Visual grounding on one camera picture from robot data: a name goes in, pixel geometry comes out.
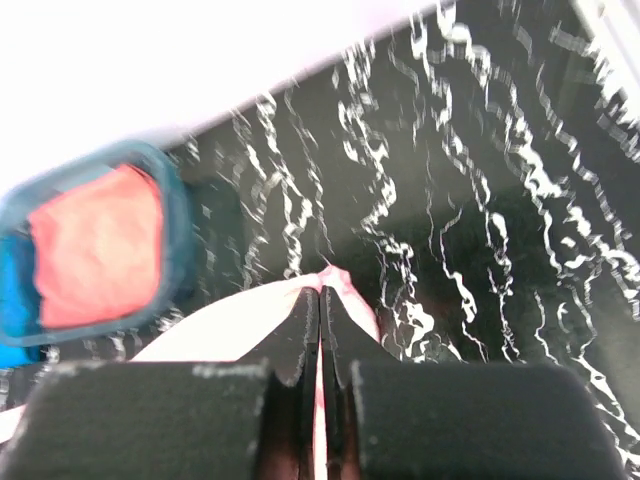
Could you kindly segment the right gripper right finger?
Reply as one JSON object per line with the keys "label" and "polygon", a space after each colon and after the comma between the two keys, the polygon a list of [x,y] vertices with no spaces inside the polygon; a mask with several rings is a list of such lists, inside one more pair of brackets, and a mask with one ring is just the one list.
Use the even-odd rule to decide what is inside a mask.
{"label": "right gripper right finger", "polygon": [[562,367],[403,363],[319,300],[331,479],[621,479],[595,405]]}

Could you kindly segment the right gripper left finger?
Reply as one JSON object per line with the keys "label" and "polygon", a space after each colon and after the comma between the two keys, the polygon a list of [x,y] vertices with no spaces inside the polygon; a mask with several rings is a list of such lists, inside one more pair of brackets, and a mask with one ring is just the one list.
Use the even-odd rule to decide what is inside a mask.
{"label": "right gripper left finger", "polygon": [[309,479],[319,296],[240,360],[75,362],[33,391],[5,479]]}

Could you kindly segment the pink t shirt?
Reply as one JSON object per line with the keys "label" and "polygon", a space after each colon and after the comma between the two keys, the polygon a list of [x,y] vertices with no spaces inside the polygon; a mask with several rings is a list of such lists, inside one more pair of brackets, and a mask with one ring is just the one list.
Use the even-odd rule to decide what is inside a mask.
{"label": "pink t shirt", "polygon": [[132,359],[235,361],[284,321],[302,288],[319,291],[324,286],[336,290],[348,317],[378,342],[376,316],[353,286],[350,274],[329,266],[319,273],[274,281],[203,307],[159,335]]}

